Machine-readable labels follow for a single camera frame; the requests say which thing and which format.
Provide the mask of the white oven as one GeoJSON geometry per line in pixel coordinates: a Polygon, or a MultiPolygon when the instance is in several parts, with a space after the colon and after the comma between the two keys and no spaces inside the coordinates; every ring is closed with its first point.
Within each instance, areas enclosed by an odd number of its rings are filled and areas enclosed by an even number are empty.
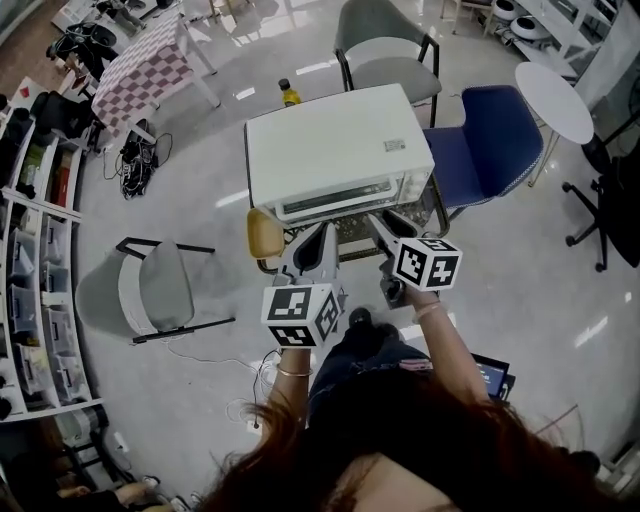
{"type": "Polygon", "coordinates": [[[431,150],[399,84],[376,86],[285,107],[246,122],[252,207],[285,227],[418,201],[434,171],[431,150]],[[297,221],[280,220],[293,203],[395,179],[395,199],[297,221]]]}

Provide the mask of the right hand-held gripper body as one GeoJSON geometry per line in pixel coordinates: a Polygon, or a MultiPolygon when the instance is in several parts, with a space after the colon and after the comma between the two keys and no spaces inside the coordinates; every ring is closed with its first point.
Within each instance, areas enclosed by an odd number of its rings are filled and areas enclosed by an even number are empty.
{"type": "Polygon", "coordinates": [[[463,252],[445,239],[400,238],[391,256],[380,266],[380,287],[390,308],[406,305],[406,292],[451,289],[463,252]]]}

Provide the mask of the black office chair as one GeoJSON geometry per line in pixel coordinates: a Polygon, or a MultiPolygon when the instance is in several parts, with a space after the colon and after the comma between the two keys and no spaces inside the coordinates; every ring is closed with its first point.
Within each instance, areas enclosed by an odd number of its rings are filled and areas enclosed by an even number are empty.
{"type": "Polygon", "coordinates": [[[624,156],[612,157],[607,146],[640,121],[640,108],[606,139],[594,136],[582,146],[584,155],[599,177],[590,187],[597,194],[592,203],[576,186],[562,184],[565,193],[574,193],[593,217],[593,223],[577,236],[567,236],[572,247],[593,232],[599,233],[601,260],[595,270],[601,273],[608,266],[607,244],[611,243],[620,256],[633,268],[640,266],[640,136],[634,148],[624,156]]]}
{"type": "Polygon", "coordinates": [[[82,147],[98,152],[104,125],[92,110],[92,101],[70,100],[55,91],[40,93],[30,108],[36,130],[42,135],[53,132],[82,147]]]}

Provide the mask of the person's right forearm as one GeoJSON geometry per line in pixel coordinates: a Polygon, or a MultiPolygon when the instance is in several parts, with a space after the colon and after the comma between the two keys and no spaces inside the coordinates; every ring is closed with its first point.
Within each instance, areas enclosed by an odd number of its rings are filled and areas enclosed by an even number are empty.
{"type": "MultiPolygon", "coordinates": [[[[434,292],[415,290],[406,292],[406,301],[414,308],[414,313],[422,305],[441,302],[434,292]]],[[[421,327],[439,382],[463,402],[488,402],[489,395],[482,374],[449,318],[447,309],[438,309],[426,315],[418,325],[421,327]]]]}

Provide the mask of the wicker table with glass top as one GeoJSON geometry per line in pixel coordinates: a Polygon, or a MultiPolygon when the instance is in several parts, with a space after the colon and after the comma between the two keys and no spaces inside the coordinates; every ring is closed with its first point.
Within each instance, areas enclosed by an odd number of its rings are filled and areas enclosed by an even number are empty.
{"type": "MultiPolygon", "coordinates": [[[[418,225],[423,226],[428,234],[434,234],[442,238],[445,237],[450,230],[449,214],[447,213],[435,175],[429,178],[426,189],[419,202],[397,207],[393,210],[410,218],[418,225]]],[[[279,224],[284,230],[284,250],[305,229],[315,224],[315,221],[312,221],[309,225],[302,227],[284,227],[281,223],[275,220],[273,221],[279,224]]],[[[380,250],[369,236],[366,225],[366,213],[357,213],[346,217],[331,219],[330,222],[336,227],[340,262],[368,258],[380,253],[380,250]]],[[[282,254],[278,257],[268,259],[255,259],[259,270],[265,274],[275,274],[278,263],[276,263],[274,267],[270,267],[269,261],[281,257],[282,254]]]]}

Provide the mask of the person's legs in dark jeans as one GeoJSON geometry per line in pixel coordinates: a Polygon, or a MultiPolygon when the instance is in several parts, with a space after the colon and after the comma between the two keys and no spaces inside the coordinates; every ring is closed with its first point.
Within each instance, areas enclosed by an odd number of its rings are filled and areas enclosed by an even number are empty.
{"type": "Polygon", "coordinates": [[[430,360],[424,352],[406,344],[401,336],[399,342],[383,342],[376,333],[377,325],[349,327],[326,356],[309,391],[308,423],[333,389],[356,375],[400,368],[398,363],[405,359],[430,360]]]}

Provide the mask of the blue chair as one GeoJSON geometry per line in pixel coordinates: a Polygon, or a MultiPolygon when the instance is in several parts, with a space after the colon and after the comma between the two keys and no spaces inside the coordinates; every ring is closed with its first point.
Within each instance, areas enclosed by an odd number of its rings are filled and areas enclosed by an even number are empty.
{"type": "Polygon", "coordinates": [[[423,131],[453,217],[509,193],[531,174],[543,151],[539,128],[515,87],[470,87],[461,101],[462,125],[423,131]]]}

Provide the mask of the grey upholstered chair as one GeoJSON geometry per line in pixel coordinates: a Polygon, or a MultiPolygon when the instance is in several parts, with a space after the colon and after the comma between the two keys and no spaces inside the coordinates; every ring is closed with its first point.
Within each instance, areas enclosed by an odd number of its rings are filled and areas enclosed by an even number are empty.
{"type": "Polygon", "coordinates": [[[344,90],[399,84],[413,106],[430,105],[436,124],[440,47],[391,0],[347,0],[334,43],[344,90]]]}
{"type": "Polygon", "coordinates": [[[230,324],[236,318],[193,325],[195,305],[184,266],[184,252],[213,254],[213,247],[126,237],[83,277],[76,287],[75,306],[81,321],[94,330],[134,345],[230,324]],[[138,285],[144,312],[153,333],[134,330],[120,298],[119,279],[125,260],[140,261],[138,285]]]}

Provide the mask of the black tablet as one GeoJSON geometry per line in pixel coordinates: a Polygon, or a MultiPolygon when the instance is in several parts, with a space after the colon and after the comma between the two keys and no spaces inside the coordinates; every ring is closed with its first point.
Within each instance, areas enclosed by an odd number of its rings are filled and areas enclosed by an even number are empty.
{"type": "Polygon", "coordinates": [[[506,402],[516,381],[509,373],[510,365],[478,354],[472,354],[472,357],[483,376],[489,397],[506,402]]]}

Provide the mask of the white shelf unit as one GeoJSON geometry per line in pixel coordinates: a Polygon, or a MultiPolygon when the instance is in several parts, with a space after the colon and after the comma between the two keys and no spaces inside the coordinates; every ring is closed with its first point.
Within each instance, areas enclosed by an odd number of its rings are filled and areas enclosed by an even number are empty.
{"type": "MultiPolygon", "coordinates": [[[[8,226],[15,204],[23,208],[33,208],[76,223],[72,241],[72,277],[74,286],[74,243],[76,230],[81,225],[82,216],[76,209],[75,192],[84,158],[88,151],[65,140],[53,132],[42,135],[36,130],[30,108],[42,92],[51,92],[28,82],[22,84],[13,98],[0,94],[0,252],[4,228],[8,226]]],[[[2,300],[0,299],[0,344],[5,341],[2,327],[2,300]]],[[[14,381],[4,377],[8,364],[0,346],[0,424],[16,423],[55,416],[64,412],[91,407],[99,404],[97,395],[90,389],[93,399],[85,406],[73,407],[53,415],[16,418],[13,402],[5,398],[14,381]]]]}

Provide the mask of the yellow plastic tray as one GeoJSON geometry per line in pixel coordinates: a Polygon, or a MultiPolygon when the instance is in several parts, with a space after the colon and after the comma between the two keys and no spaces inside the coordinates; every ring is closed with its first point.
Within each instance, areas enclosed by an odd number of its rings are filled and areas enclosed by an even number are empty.
{"type": "Polygon", "coordinates": [[[262,211],[252,208],[247,213],[249,253],[254,259],[278,257],[285,248],[284,230],[262,211]]]}

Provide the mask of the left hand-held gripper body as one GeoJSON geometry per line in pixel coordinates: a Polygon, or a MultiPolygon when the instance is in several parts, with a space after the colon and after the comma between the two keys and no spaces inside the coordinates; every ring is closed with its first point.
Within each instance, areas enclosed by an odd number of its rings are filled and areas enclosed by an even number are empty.
{"type": "Polygon", "coordinates": [[[263,293],[261,324],[280,348],[317,348],[337,331],[346,295],[339,268],[280,269],[263,293]]]}

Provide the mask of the pink wrist band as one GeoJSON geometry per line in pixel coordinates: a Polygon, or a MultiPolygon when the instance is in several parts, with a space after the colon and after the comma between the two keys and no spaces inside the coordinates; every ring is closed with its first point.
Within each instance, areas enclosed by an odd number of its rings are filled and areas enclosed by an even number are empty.
{"type": "Polygon", "coordinates": [[[430,304],[420,306],[414,313],[413,323],[419,324],[423,317],[433,313],[438,309],[445,309],[444,305],[440,301],[435,301],[430,304]]]}

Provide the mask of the glass oven door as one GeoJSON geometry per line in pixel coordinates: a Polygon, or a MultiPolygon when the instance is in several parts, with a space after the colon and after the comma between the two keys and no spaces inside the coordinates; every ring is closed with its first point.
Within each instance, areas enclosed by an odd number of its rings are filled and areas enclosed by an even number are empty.
{"type": "Polygon", "coordinates": [[[333,192],[293,203],[277,203],[275,211],[280,220],[297,221],[338,210],[352,210],[360,206],[387,202],[396,198],[398,190],[397,181],[388,179],[386,182],[333,192]]]}

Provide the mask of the grey roll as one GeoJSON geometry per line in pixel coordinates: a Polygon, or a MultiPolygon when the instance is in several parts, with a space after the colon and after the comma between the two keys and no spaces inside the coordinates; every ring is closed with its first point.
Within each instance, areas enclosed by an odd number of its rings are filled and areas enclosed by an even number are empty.
{"type": "Polygon", "coordinates": [[[55,417],[55,422],[63,441],[67,443],[89,439],[91,433],[109,424],[102,405],[61,413],[55,417]]]}

